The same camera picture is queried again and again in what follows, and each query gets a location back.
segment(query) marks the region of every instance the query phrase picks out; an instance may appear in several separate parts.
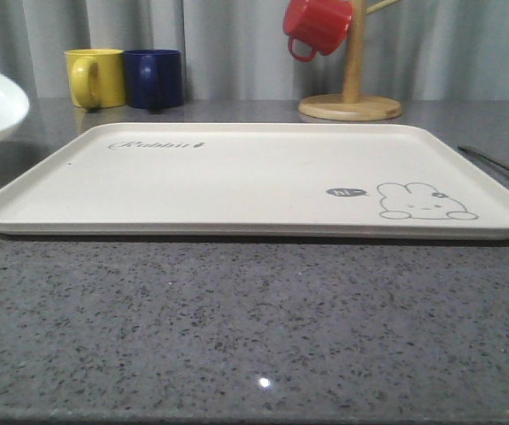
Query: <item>speckled stone surface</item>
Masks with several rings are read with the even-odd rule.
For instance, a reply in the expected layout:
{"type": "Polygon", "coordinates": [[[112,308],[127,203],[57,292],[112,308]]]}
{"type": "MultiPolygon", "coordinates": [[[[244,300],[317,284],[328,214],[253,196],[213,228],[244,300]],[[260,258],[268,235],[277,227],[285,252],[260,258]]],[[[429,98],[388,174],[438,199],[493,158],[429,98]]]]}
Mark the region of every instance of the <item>speckled stone surface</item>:
{"type": "MultiPolygon", "coordinates": [[[[40,99],[0,143],[0,187],[123,120],[313,121],[295,102],[40,99]]],[[[509,161],[509,102],[391,122],[509,161]]],[[[0,235],[0,421],[17,420],[509,422],[509,241],[0,235]]]]}

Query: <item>blue mug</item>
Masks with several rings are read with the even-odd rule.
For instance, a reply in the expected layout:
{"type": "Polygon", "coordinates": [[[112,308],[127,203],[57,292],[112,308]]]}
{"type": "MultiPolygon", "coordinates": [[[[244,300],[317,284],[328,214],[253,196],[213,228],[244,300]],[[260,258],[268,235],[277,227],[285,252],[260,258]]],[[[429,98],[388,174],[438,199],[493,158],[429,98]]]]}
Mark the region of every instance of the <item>blue mug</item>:
{"type": "Polygon", "coordinates": [[[124,50],[122,60],[129,106],[153,110],[183,104],[178,50],[124,50]]]}

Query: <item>wooden mug tree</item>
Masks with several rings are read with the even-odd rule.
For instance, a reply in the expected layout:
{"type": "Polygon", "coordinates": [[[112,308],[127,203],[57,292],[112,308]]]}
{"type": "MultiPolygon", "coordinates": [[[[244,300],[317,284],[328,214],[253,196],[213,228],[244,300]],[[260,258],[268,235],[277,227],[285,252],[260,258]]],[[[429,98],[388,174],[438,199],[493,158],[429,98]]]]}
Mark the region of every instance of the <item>wooden mug tree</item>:
{"type": "Polygon", "coordinates": [[[353,14],[344,65],[343,93],[306,97],[298,106],[301,113],[342,121],[387,120],[402,114],[402,106],[397,100],[362,96],[360,93],[366,15],[398,1],[382,0],[366,8],[366,0],[351,0],[353,14]]]}

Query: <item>bunny illustration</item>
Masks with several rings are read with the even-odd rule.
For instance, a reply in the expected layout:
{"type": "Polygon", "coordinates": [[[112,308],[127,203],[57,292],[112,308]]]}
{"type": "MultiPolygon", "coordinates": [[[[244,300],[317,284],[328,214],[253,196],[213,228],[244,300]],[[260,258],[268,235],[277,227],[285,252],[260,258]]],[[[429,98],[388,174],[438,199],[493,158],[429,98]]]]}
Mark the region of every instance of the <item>bunny illustration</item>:
{"type": "Polygon", "coordinates": [[[384,211],[380,215],[385,219],[478,219],[476,214],[468,212],[459,201],[426,183],[383,183],[377,189],[383,196],[380,205],[384,211]]]}

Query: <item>white tray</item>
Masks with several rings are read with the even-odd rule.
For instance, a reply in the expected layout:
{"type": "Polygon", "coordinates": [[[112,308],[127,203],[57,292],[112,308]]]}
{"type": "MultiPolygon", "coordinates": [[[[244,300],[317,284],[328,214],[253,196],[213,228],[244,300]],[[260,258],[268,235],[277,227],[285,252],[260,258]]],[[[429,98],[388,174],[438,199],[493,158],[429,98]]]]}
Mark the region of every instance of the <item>white tray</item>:
{"type": "Polygon", "coordinates": [[[509,191],[416,127],[120,123],[0,189],[0,232],[509,238],[509,191]]]}

